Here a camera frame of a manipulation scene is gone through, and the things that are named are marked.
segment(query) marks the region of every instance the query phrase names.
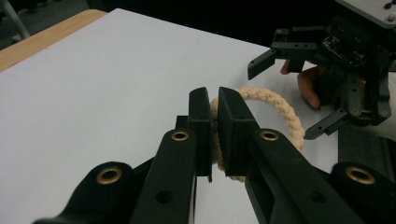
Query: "table surface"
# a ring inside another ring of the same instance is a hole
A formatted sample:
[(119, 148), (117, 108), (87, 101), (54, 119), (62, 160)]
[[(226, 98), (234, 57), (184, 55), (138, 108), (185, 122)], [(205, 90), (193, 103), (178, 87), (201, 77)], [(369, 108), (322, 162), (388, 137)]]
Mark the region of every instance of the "table surface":
[[(152, 158), (176, 117), (188, 114), (188, 94), (197, 88), (206, 87), (209, 99), (219, 87), (274, 91), (305, 128), (332, 112), (305, 104), (296, 76), (279, 74), (281, 61), (248, 80), (248, 62), (263, 46), (121, 9), (86, 11), (49, 31), (59, 36), (34, 35), (0, 51), (2, 224), (57, 216), (101, 163), (136, 167)], [(271, 106), (247, 104), (262, 128), (288, 135)], [(329, 172), (337, 133), (306, 141), (303, 155)], [(258, 223), (244, 185), (213, 171), (213, 183), (198, 178), (195, 222)]]

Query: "beige braided rope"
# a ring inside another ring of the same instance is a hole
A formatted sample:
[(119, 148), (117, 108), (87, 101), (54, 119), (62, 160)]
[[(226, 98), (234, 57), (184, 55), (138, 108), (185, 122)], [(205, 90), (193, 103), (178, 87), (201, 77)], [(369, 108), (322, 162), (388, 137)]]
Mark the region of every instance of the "beige braided rope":
[[(294, 109), (285, 101), (279, 94), (269, 91), (267, 89), (256, 88), (256, 87), (242, 87), (234, 89), (238, 91), (242, 98), (247, 100), (258, 100), (271, 105), (272, 108), (280, 114), (283, 120), (289, 128), (290, 142), (299, 150), (300, 152), (304, 147), (304, 135), (305, 130), (300, 122), (300, 119), (295, 115)], [(218, 105), (219, 98), (215, 98), (210, 103), (210, 108), (212, 111), (212, 117), (215, 121), (216, 129), (218, 128)], [(220, 170), (224, 171), (224, 163), (221, 155), (221, 150), (219, 147), (219, 135), (215, 132), (214, 143), (212, 148), (212, 158), (213, 164), (217, 163)], [(245, 182), (244, 176), (230, 176), (231, 179), (239, 180), (240, 182)]]

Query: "gold grommet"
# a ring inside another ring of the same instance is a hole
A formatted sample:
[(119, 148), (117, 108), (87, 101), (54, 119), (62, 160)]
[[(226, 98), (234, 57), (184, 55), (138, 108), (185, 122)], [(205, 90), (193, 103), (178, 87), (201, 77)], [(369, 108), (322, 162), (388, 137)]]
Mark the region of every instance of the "gold grommet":
[(361, 184), (372, 185), (375, 183), (375, 178), (370, 173), (359, 167), (348, 166), (346, 168), (346, 175)]
[(189, 134), (186, 132), (174, 132), (172, 133), (172, 139), (175, 141), (184, 141), (189, 138)]
[(276, 141), (279, 139), (279, 136), (276, 133), (264, 131), (260, 133), (260, 136), (268, 141)]
[[(106, 174), (114, 173), (110, 177), (106, 177)], [(103, 169), (97, 176), (96, 181), (101, 185), (108, 185), (117, 182), (122, 175), (122, 170), (117, 167), (107, 167)]]

